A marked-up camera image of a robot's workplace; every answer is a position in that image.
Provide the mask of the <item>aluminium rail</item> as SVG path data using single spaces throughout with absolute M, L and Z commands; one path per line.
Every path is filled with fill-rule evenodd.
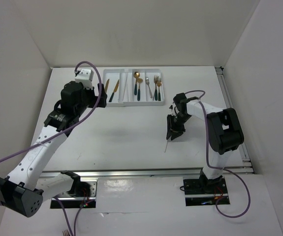
M 237 174 L 254 174 L 252 167 L 229 169 Z M 81 177 L 154 177 L 154 176 L 186 176 L 199 175 L 201 169 L 157 169 L 131 171 L 74 171 Z M 59 172 L 43 172 L 41 178 L 55 177 Z
M 228 91 L 228 87 L 225 81 L 225 77 L 224 77 L 224 72 L 223 72 L 224 68 L 223 67 L 215 67 L 215 71 L 217 74 L 217 78 L 220 84 L 220 88 L 225 100 L 225 104 L 227 107 L 233 107 L 233 103 Z M 242 171 L 245 174 L 254 174 L 254 169 L 252 166 L 252 162 L 249 158 L 249 154 L 247 151 L 247 148 L 245 146 L 245 143 L 241 144 L 239 146 L 239 152 L 242 156 L 242 162 L 243 162 L 243 169 L 244 171 Z

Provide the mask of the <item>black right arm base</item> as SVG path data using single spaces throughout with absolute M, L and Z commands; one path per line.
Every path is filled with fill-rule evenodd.
M 202 172 L 197 179 L 184 179 L 183 186 L 180 187 L 180 190 L 184 191 L 186 195 L 223 195 L 228 193 L 223 176 L 216 179 L 207 179 Z

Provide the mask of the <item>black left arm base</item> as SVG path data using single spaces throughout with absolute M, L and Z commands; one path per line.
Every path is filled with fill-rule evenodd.
M 62 192 L 57 195 L 60 199 L 88 200 L 96 197 L 97 179 L 82 178 L 74 190 Z

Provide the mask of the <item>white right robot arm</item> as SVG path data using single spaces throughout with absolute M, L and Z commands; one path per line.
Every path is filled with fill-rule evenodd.
M 179 93 L 173 98 L 171 114 L 167 116 L 166 139 L 172 141 L 182 136 L 185 123 L 197 117 L 207 125 L 206 166 L 200 172 L 197 187 L 211 194 L 220 187 L 223 169 L 231 153 L 244 142 L 244 134 L 233 108 L 217 108 L 201 102 L 198 97 L 187 98 Z

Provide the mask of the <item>gold fork bottom edge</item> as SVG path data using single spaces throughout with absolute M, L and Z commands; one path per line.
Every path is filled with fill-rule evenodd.
M 69 232 L 67 230 L 63 231 L 63 236 L 70 236 Z

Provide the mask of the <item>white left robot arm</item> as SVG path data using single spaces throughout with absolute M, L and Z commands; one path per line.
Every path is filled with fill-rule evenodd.
M 80 124 L 80 116 L 87 108 L 106 107 L 104 85 L 98 84 L 99 94 L 84 86 L 83 82 L 65 84 L 61 98 L 44 122 L 34 147 L 5 178 L 0 177 L 0 205 L 25 217 L 31 217 L 41 204 L 63 192 L 70 196 L 84 195 L 90 185 L 71 171 L 61 171 L 45 183 L 38 179 L 56 150 Z

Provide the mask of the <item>aluminium rail right side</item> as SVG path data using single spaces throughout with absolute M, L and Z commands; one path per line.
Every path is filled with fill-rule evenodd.
M 233 107 L 233 103 L 228 91 L 228 87 L 225 81 L 225 77 L 224 77 L 224 72 L 223 72 L 224 68 L 223 67 L 215 67 L 215 71 L 217 74 L 217 78 L 220 84 L 220 88 L 225 100 L 225 104 L 227 107 Z M 247 148 L 245 146 L 245 143 L 241 144 L 239 146 L 239 152 L 242 156 L 242 162 L 243 162 L 243 169 L 244 171 L 242 171 L 245 174 L 254 174 L 254 169 L 252 166 L 252 162 L 249 158 L 249 154 L 247 151 Z

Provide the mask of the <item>gold spoon green handle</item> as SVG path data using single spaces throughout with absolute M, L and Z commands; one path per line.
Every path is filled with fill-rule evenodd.
M 143 79 L 138 78 L 137 79 L 138 82 L 138 90 L 137 90 L 137 100 L 140 101 L 141 98 L 141 89 L 140 89 L 140 85 L 143 83 Z
M 138 71 L 135 71 L 133 77 L 135 78 L 134 95 L 137 95 L 137 83 L 140 78 L 140 73 Z

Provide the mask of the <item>aluminium rail front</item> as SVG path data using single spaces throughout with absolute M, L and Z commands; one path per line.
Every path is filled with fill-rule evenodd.
M 254 174 L 252 167 L 229 169 L 237 174 Z M 154 177 L 154 176 L 186 176 L 199 175 L 201 169 L 157 169 L 131 171 L 74 171 L 81 177 Z M 41 178 L 55 177 L 59 172 L 43 172 Z

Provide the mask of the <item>white compartment cutlery tray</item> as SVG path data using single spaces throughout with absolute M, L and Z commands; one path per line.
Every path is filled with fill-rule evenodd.
M 123 87 L 125 81 L 125 72 L 129 73 L 129 101 L 122 101 Z M 143 79 L 143 83 L 140 85 L 141 89 L 141 98 L 140 101 L 137 100 L 137 95 L 134 95 L 134 86 L 135 86 L 135 78 L 133 74 L 135 71 L 140 73 L 140 78 Z M 151 91 L 154 94 L 155 84 L 154 84 L 154 76 L 163 79 L 162 73 L 159 69 L 105 69 L 103 71 L 103 83 L 105 84 L 107 79 L 110 79 L 109 87 L 107 90 L 107 106 L 108 107 L 136 107 L 136 106 L 162 106 L 164 105 L 164 89 L 163 85 L 160 87 L 161 93 L 161 101 L 154 101 L 149 96 L 149 90 L 145 82 L 145 78 L 148 77 L 150 80 Z M 119 87 L 117 92 L 114 95 L 114 98 L 111 103 L 109 103 L 110 96 L 113 92 L 113 89 L 116 85 L 116 82 L 120 80 Z

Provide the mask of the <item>gold fork green handle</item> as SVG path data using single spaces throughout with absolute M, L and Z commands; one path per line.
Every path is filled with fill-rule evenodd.
M 157 77 L 157 93 L 158 93 L 158 101 L 161 101 L 161 93 L 160 93 L 160 87 L 161 87 L 161 78 Z
M 157 82 L 158 82 L 158 77 L 157 77 L 157 75 L 155 75 L 154 76 L 155 93 L 154 93 L 154 97 L 153 97 L 153 99 L 155 101 L 157 101 L 157 99 L 158 99 L 158 95 L 157 95 Z

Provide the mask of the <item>gold knife green handle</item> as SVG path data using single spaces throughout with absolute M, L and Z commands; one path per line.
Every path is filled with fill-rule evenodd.
M 110 82 L 110 79 L 107 79 L 107 81 L 105 83 L 105 87 L 104 87 L 105 93 L 107 93 L 107 90 L 108 90 L 108 87 L 109 87 L 109 82 Z
M 115 93 L 116 93 L 117 90 L 118 90 L 119 83 L 120 83 L 120 80 L 118 80 L 118 81 L 116 82 L 116 85 L 115 85 L 115 87 L 114 87 L 114 89 L 113 89 L 113 92 L 112 92 L 112 94 L 111 94 L 111 96 L 110 96 L 109 103 L 112 102 L 112 100 L 113 100 L 113 98 L 114 98 L 114 95 L 115 95 Z

